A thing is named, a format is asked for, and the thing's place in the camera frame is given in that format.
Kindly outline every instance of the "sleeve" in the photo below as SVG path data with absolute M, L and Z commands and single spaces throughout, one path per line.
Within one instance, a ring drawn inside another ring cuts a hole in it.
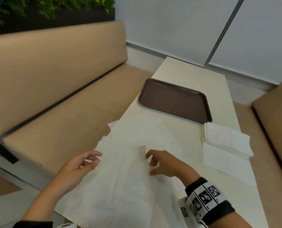
M 13 228 L 52 228 L 53 222 L 19 221 Z
M 203 185 L 206 182 L 208 181 L 205 178 L 200 177 L 198 180 L 190 184 L 185 189 L 187 196 L 189 197 L 195 189 L 197 189 L 199 186 Z M 210 210 L 206 215 L 204 215 L 202 220 L 207 226 L 209 226 L 220 218 L 223 218 L 233 212 L 235 212 L 235 209 L 232 207 L 228 200 L 225 200 L 218 204 L 216 207 L 214 207 L 212 210 Z

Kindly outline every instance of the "green plant wall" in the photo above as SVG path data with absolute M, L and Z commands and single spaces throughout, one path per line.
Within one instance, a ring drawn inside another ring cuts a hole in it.
M 114 3 L 114 0 L 0 0 L 0 17 L 2 14 L 9 14 L 9 11 L 6 10 L 7 7 L 17 14 L 25 16 L 24 9 L 29 5 L 36 6 L 38 12 L 47 18 L 54 17 L 55 9 L 61 7 L 69 9 L 71 7 L 85 7 L 86 9 L 103 7 L 107 13 L 111 13 Z

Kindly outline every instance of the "table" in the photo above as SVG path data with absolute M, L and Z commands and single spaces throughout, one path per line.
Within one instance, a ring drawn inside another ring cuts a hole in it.
M 167 57 L 152 78 L 204 93 L 207 97 L 213 123 L 240 131 L 224 75 Z M 202 124 L 143 107 L 138 102 L 138 97 L 129 106 L 121 119 L 144 112 L 162 120 L 164 126 L 177 139 L 183 150 L 182 155 L 188 160 L 189 164 L 201 176 L 215 183 L 223 191 L 235 210 L 253 228 L 268 227 L 256 186 L 249 186 L 200 164 Z M 177 194 L 178 197 L 185 196 L 182 186 L 178 187 Z

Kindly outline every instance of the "brown tray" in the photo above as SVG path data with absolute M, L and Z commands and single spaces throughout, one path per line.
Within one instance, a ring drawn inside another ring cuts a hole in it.
M 141 105 L 196 122 L 212 122 L 206 96 L 196 90 L 148 78 L 138 101 Z

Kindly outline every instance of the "bench cushion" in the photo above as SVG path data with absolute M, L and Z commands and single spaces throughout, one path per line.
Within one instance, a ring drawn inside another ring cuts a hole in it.
M 250 162 L 269 228 L 282 227 L 282 170 L 250 107 L 233 102 L 241 132 L 250 136 Z
M 0 135 L 126 60 L 123 22 L 0 35 Z
M 282 161 L 282 83 L 252 105 Z
M 122 65 L 4 138 L 7 147 L 56 174 L 72 156 L 92 150 L 109 133 L 153 74 Z

